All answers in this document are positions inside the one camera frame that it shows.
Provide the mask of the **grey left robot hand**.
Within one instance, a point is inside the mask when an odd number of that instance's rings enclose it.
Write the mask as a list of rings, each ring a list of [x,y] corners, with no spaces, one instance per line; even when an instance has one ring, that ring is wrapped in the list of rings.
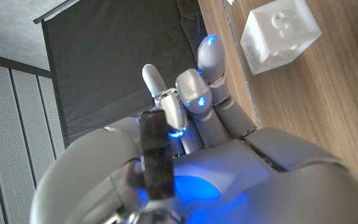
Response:
[[[142,76],[155,107],[71,143],[38,184],[31,223],[358,223],[358,178],[337,157],[257,128],[230,96],[224,47],[167,88]]]

